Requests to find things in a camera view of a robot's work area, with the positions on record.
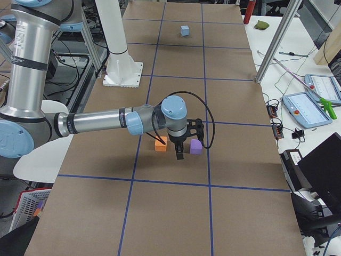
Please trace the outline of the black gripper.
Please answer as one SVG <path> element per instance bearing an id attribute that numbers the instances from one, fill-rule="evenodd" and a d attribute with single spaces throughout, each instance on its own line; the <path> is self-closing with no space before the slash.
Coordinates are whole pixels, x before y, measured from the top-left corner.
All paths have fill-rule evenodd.
<path id="1" fill-rule="evenodd" d="M 170 141 L 175 146 L 176 159 L 184 159 L 184 141 L 187 139 L 186 133 L 180 135 L 179 132 L 168 131 Z"/>

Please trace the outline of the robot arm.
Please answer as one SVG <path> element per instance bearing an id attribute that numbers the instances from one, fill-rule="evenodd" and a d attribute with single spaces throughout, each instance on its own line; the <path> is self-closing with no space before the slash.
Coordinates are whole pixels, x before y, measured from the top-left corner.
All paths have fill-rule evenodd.
<path id="1" fill-rule="evenodd" d="M 121 107 L 90 113 L 47 113 L 43 100 L 65 98 L 68 108 L 77 106 L 78 93 L 85 90 L 85 68 L 68 65 L 74 78 L 68 82 L 47 74 L 52 42 L 59 32 L 81 31 L 86 20 L 81 1 L 12 1 L 15 35 L 10 58 L 11 73 L 6 98 L 1 105 L 1 156 L 20 158 L 59 138 L 72 134 L 127 129 L 131 135 L 147 134 L 158 139 L 166 130 L 175 146 L 176 158 L 183 159 L 190 125 L 184 100 L 178 92 L 155 106 Z"/>

